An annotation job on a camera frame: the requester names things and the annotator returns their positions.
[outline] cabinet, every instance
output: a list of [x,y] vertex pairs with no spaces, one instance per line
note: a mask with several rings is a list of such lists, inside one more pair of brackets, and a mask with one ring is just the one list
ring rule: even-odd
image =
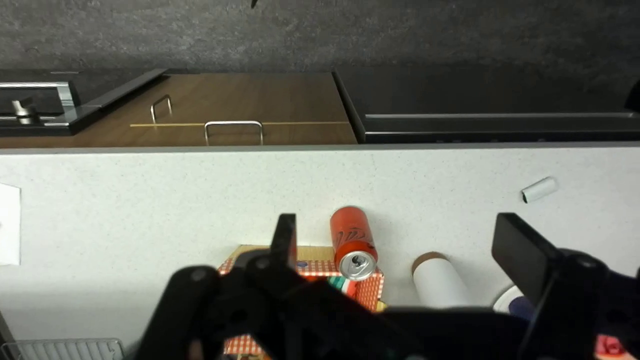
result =
[[259,124],[264,146],[356,143],[330,74],[170,74],[76,136],[0,146],[258,146],[258,126],[238,120]]

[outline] drawer handle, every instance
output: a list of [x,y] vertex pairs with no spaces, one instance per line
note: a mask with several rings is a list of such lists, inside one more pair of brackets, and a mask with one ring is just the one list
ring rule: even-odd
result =
[[0,89],[35,89],[35,88],[55,88],[59,105],[64,110],[76,107],[76,95],[72,83],[68,82],[0,82]]
[[213,126],[258,126],[259,143],[264,146],[264,126],[258,120],[207,120],[204,122],[204,142],[210,143],[210,129]]
[[173,99],[171,99],[171,95],[164,94],[162,98],[157,98],[153,104],[148,105],[148,111],[149,111],[153,124],[157,124],[157,105],[160,104],[166,104],[170,118],[173,118]]

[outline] red soda can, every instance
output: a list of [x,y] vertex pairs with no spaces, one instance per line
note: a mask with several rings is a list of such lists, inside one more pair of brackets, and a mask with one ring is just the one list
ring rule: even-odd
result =
[[333,263],[341,276],[361,282],[377,268],[377,252],[366,213],[356,206],[343,206],[332,220]]

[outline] drawer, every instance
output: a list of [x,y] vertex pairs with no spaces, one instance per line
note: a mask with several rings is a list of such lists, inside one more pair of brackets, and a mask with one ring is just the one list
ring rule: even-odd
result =
[[345,122],[330,74],[173,74],[120,105],[113,115],[152,122],[149,107],[156,122]]
[[[157,124],[131,126],[127,137],[136,137],[139,146],[259,146],[258,126],[204,126],[188,124]],[[264,146],[306,146],[306,143],[356,143],[356,136],[347,124],[289,124],[264,122]]]

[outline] black object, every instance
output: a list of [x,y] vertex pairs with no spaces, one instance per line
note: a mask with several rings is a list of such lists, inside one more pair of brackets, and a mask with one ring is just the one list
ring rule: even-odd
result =
[[640,354],[640,280],[600,260],[556,249],[516,213],[498,213],[492,253],[535,305],[531,322],[488,307],[390,307],[372,314],[326,282],[292,268],[295,217],[281,213],[269,249],[238,256],[226,276],[177,270],[136,360],[186,358],[191,340],[213,360],[230,335],[277,360],[584,360],[595,333]]
[[3,69],[0,136],[70,136],[166,76],[157,69]]
[[13,335],[0,312],[0,360],[15,360],[15,354],[9,347],[5,347],[9,342],[13,342]]
[[640,140],[638,94],[624,104],[516,68],[372,65],[333,79],[360,142]]

